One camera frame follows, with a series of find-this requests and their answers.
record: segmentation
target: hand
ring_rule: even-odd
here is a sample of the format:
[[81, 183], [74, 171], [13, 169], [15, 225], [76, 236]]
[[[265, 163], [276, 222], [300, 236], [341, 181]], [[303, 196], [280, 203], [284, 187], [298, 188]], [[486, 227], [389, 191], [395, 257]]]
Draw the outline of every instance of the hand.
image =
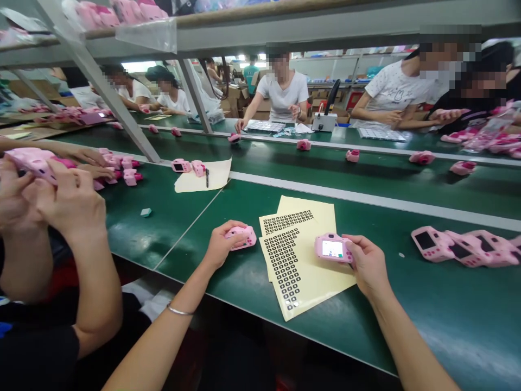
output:
[[243, 131], [244, 128], [246, 128], [246, 126], [248, 126], [248, 122], [249, 120], [239, 118], [237, 122], [235, 122], [235, 130], [237, 131], [237, 133], [240, 134], [240, 132]]
[[74, 160], [76, 164], [79, 164], [78, 160], [80, 160], [94, 166], [107, 166], [107, 162], [103, 159], [101, 153], [94, 149], [60, 142], [48, 142], [42, 146], [45, 147], [44, 149], [54, 152], [59, 157]]
[[342, 237], [346, 237], [352, 242], [347, 242], [346, 245], [353, 253], [354, 275], [362, 293], [372, 300], [389, 292], [391, 285], [387, 278], [385, 255], [380, 247], [365, 236], [342, 235]]
[[44, 224], [35, 207], [32, 173], [18, 177], [15, 164], [5, 157], [0, 165], [0, 230]]
[[376, 121], [392, 125], [402, 120], [402, 110], [381, 111], [376, 114]]
[[235, 226], [242, 228], [247, 227], [244, 223], [229, 220], [212, 231], [208, 250], [206, 250], [206, 255], [202, 260], [203, 264], [210, 265], [216, 270], [219, 269], [224, 264], [224, 261], [226, 261], [226, 257], [230, 250], [237, 244], [244, 243], [248, 237], [247, 234], [235, 235], [229, 239], [224, 237], [224, 235]]
[[88, 171], [92, 175], [92, 179], [98, 178], [107, 178], [107, 179], [116, 179], [116, 174], [114, 171], [109, 170], [105, 167], [97, 167], [91, 165], [78, 165], [77, 169], [82, 169], [83, 171]]
[[94, 191], [89, 172], [67, 169], [56, 160], [47, 160], [53, 170], [57, 188], [43, 179], [36, 179], [36, 208], [67, 242], [85, 237], [106, 235], [105, 200]]

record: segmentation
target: metal pole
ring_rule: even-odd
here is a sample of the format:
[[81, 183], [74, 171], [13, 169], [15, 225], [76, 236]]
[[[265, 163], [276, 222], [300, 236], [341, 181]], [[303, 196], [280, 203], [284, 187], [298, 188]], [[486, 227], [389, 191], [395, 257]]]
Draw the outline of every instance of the metal pole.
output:
[[38, 99], [41, 100], [45, 106], [50, 108], [52, 112], [58, 112], [58, 109], [56, 106], [36, 87], [31, 80], [29, 80], [22, 71], [20, 70], [10, 70], [12, 73], [14, 73], [26, 86], [28, 86], [31, 91], [33, 91], [37, 96]]
[[130, 115], [118, 93], [108, 84], [106, 77], [92, 58], [91, 53], [87, 50], [84, 43], [79, 40], [78, 33], [74, 31], [65, 19], [59, 6], [48, 0], [34, 0], [34, 3], [47, 27], [56, 35], [85, 77], [94, 85], [141, 152], [149, 161], [154, 163], [161, 161], [158, 153]]
[[199, 118], [201, 119], [202, 128], [205, 133], [212, 133], [213, 130], [210, 126], [210, 122], [208, 121], [205, 107], [202, 104], [201, 94], [197, 89], [197, 83], [195, 82], [195, 75], [192, 72], [191, 65], [191, 62], [188, 59], [179, 60], [179, 66], [181, 67], [185, 79], [185, 87], [188, 87], [190, 96], [194, 101], [195, 109], [197, 110], [197, 114], [199, 114]]

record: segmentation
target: white t-shirt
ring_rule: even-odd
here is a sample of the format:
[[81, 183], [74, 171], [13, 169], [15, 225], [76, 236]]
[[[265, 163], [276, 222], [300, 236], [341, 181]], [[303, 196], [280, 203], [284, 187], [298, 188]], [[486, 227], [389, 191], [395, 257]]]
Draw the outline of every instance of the white t-shirt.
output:
[[170, 98], [170, 95], [165, 93], [161, 94], [157, 101], [169, 109], [190, 112], [190, 106], [188, 106], [186, 93], [183, 90], [177, 91], [177, 102], [174, 102], [172, 98]]
[[[428, 99], [434, 80], [409, 77], [402, 72], [402, 62], [387, 65], [365, 87], [371, 96], [366, 106], [368, 111], [405, 110], [409, 105], [416, 105]], [[391, 125], [377, 121], [355, 119], [354, 128], [391, 130]]]
[[148, 98], [148, 103], [156, 103], [156, 98], [152, 95], [150, 90], [140, 81], [133, 80], [132, 81], [132, 92], [134, 93], [134, 96], [130, 96], [128, 90], [125, 87], [122, 87], [118, 90], [118, 93], [124, 97], [127, 98], [131, 102], [136, 102], [137, 97], [145, 97]]
[[280, 84], [275, 80], [275, 76], [267, 74], [262, 76], [257, 86], [257, 92], [264, 99], [270, 98], [270, 121], [294, 122], [293, 115], [291, 115], [288, 107], [294, 104], [298, 105], [308, 99], [308, 80], [302, 73], [295, 72], [288, 88], [283, 91]]

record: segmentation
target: sleeve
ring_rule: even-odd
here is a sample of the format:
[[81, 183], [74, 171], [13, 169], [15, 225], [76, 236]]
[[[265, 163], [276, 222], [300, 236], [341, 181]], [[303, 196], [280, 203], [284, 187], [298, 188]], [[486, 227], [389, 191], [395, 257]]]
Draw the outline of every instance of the sleeve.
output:
[[365, 86], [365, 92], [367, 92], [371, 98], [376, 97], [387, 85], [389, 81], [387, 67], [383, 68], [376, 76]]
[[302, 81], [298, 84], [298, 101], [297, 103], [304, 102], [309, 98], [308, 92], [308, 80], [306, 76], [302, 75]]
[[71, 326], [10, 331], [0, 338], [0, 351], [2, 384], [15, 384], [19, 391], [57, 390], [73, 377], [79, 341]]
[[262, 76], [262, 79], [259, 81], [259, 85], [257, 86], [257, 92], [261, 94], [264, 99], [268, 99], [270, 97], [270, 89], [267, 75]]

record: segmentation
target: workbench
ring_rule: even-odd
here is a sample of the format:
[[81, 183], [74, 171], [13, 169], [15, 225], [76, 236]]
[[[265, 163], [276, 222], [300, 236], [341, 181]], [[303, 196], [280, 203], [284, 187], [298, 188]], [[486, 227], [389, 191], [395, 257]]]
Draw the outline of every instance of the workbench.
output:
[[[150, 123], [180, 126], [179, 121], [181, 117], [170, 117]], [[215, 127], [229, 131], [231, 126], [226, 121]], [[448, 172], [453, 163], [449, 160], [436, 159], [421, 167], [409, 163], [406, 156], [362, 153], [359, 163], [350, 164], [344, 150], [302, 152], [294, 144], [250, 140], [231, 146], [226, 138], [205, 134], [183, 133], [175, 138], [167, 131], [145, 133], [166, 161], [140, 168], [144, 181], [137, 187], [120, 181], [100, 192], [106, 199], [115, 254], [186, 282], [205, 254], [212, 229], [225, 221], [241, 220], [260, 233], [259, 216], [275, 213], [281, 195], [333, 203], [339, 234], [365, 235], [383, 249], [398, 300], [462, 389], [519, 388], [521, 307], [516, 298], [521, 297], [521, 267], [469, 269], [456, 261], [430, 263], [410, 237], [411, 231], [425, 225], [459, 233], [487, 229], [509, 239], [519, 235], [519, 168], [479, 166], [470, 177], [458, 178]], [[142, 159], [126, 132], [107, 125], [54, 140], [106, 147]], [[414, 142], [420, 145], [422, 139], [419, 136]], [[434, 143], [428, 138], [423, 142]], [[213, 161], [230, 156], [231, 180], [222, 190], [175, 193], [179, 174], [171, 170], [168, 160]], [[152, 215], [140, 217], [147, 207]], [[285, 322], [258, 245], [230, 253], [207, 293], [375, 368], [397, 373], [371, 306], [357, 287]]]

